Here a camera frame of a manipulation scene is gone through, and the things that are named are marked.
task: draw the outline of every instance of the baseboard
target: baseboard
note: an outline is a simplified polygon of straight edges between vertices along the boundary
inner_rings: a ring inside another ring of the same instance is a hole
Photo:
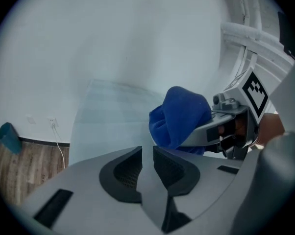
[[[50,146],[57,146],[56,142],[48,142],[48,141],[41,141],[41,140],[34,140],[34,139],[26,139],[19,137],[19,139],[23,142],[28,142],[28,143],[36,143],[36,144],[42,144],[42,145],[50,145]],[[69,147],[70,143],[58,143],[60,147]]]

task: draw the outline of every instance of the blue cloth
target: blue cloth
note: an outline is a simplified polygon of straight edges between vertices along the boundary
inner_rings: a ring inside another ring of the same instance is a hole
[[[211,118],[205,97],[175,86],[167,91],[163,104],[149,113],[148,127],[158,146],[203,155],[205,147],[179,146]]]

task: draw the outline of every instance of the teal object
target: teal object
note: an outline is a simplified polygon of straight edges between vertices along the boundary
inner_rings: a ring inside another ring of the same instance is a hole
[[[11,123],[5,123],[0,128],[0,142],[5,145],[12,153],[21,152],[22,144]]]

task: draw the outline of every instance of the power cord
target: power cord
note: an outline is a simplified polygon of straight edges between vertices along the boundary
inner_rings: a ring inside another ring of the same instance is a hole
[[[60,151],[60,153],[61,153],[61,156],[63,157],[63,165],[64,165],[64,169],[66,169],[66,167],[65,167],[65,158],[64,158],[64,154],[63,154],[63,152],[61,151],[61,149],[60,149],[60,147],[59,147],[59,145],[58,145],[58,142],[57,142],[57,137],[56,137],[55,131],[56,131],[57,134],[58,134],[58,132],[57,132],[57,130],[56,130],[56,127],[55,127],[55,124],[54,124],[54,123],[52,123],[52,125],[51,125],[51,129],[53,130],[54,137],[55,137],[55,140],[56,140],[56,144],[57,144],[58,149],[59,149],[59,151]]]

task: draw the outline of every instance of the laminate flooring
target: laminate flooring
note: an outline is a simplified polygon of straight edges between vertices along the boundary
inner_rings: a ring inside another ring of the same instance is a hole
[[[69,147],[60,147],[68,165]],[[20,154],[13,154],[0,143],[0,192],[13,205],[20,205],[38,186],[62,171],[57,146],[23,142]]]

